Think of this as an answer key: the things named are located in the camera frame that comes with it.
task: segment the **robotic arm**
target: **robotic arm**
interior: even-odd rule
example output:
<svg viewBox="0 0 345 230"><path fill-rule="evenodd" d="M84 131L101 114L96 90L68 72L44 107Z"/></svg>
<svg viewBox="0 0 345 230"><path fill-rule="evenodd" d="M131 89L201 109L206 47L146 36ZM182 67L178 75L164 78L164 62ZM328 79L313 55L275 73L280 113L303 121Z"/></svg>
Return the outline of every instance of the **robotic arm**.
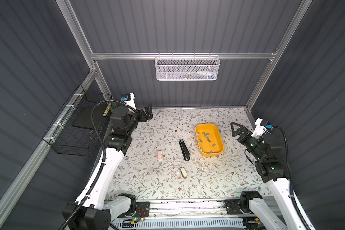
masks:
<svg viewBox="0 0 345 230"><path fill-rule="evenodd" d="M275 197L286 225L269 209L257 191L242 192L239 200L240 211L256 214L268 230L315 230L297 196L291 191L291 175L287 175L287 172L277 160L282 147L271 144L269 141L269 134L272 129L279 127L272 127L269 122L262 119L257 119L255 124L256 128L252 133L245 126L232 122L232 136L239 135L239 143L243 144L246 150L255 158L253 164L263 182Z"/></svg>
<svg viewBox="0 0 345 230"><path fill-rule="evenodd" d="M110 223L123 213L132 214L136 209L135 196L130 194L120 194L115 200L104 205L107 188L112 180L116 168L124 159L124 156L132 142L131 134L137 127L138 122L146 122L152 119L152 104L145 107L145 111L136 110L134 104L134 94L124 94L121 99L126 105L119 103L114 108L110 116L113 124L113 131L105 139L106 160L100 158L96 169L90 180L83 189L82 193L75 200L74 204L67 204L63 209L63 216L66 223L72 230L103 230L108 229ZM98 176L96 184L89 195L88 190ZM75 208L84 197L87 200L79 207L76 214L73 214Z"/></svg>

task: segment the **corrugated wall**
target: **corrugated wall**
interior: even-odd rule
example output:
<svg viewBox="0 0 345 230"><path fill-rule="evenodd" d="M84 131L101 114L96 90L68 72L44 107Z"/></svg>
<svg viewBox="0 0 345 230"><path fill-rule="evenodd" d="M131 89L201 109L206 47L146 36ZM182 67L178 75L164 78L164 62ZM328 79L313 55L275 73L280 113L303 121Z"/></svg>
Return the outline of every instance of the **corrugated wall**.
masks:
<svg viewBox="0 0 345 230"><path fill-rule="evenodd" d="M275 51L299 0L77 1L71 4L95 53ZM99 60L115 98L137 106L244 106L268 63L221 61L216 81L160 82L153 61Z"/></svg>
<svg viewBox="0 0 345 230"><path fill-rule="evenodd" d="M345 229L345 1L313 1L252 113L285 129L316 229Z"/></svg>
<svg viewBox="0 0 345 230"><path fill-rule="evenodd" d="M88 72L55 1L0 1L0 198ZM67 164L65 171L61 163ZM34 219L45 228L54 217L46 210L61 214L92 165L89 159L50 152L2 229L35 229ZM56 196L59 187L63 194ZM53 208L56 200L62 205ZM28 218L19 219L18 211Z"/></svg>

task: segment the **white mesh basket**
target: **white mesh basket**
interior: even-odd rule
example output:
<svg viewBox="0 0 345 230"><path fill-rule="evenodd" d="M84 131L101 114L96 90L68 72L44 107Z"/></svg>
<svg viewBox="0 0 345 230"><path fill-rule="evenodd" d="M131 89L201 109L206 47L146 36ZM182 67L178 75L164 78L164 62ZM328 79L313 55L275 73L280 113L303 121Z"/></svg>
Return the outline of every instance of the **white mesh basket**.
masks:
<svg viewBox="0 0 345 230"><path fill-rule="evenodd" d="M220 67L218 56L156 56L154 63L159 81L214 81Z"/></svg>

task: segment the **table surface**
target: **table surface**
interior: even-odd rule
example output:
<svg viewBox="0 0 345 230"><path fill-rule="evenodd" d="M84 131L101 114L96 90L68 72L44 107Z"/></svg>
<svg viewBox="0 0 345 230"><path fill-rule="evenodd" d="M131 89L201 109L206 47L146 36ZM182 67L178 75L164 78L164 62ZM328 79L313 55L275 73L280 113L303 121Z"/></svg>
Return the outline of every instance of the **table surface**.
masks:
<svg viewBox="0 0 345 230"><path fill-rule="evenodd" d="M132 143L117 168L105 200L129 193L138 200L239 197L256 190L271 196L255 167L244 155L245 147L231 135L230 122L253 131L244 108L156 109L153 119L140 122ZM220 130L225 151L215 157L200 154L195 127L213 123ZM185 161L179 146L183 139L190 153ZM163 157L157 161L157 151ZM188 177L179 171L184 167Z"/></svg>

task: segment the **yellow tray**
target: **yellow tray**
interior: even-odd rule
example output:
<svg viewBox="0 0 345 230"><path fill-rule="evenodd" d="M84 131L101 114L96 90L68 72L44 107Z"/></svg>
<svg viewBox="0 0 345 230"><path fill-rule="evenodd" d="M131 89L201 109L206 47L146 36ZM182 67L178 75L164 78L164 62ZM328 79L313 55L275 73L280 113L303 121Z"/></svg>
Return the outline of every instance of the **yellow tray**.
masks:
<svg viewBox="0 0 345 230"><path fill-rule="evenodd" d="M199 151L203 156L217 156L225 150L220 131L216 125L210 123L199 124L196 126L196 135Z"/></svg>

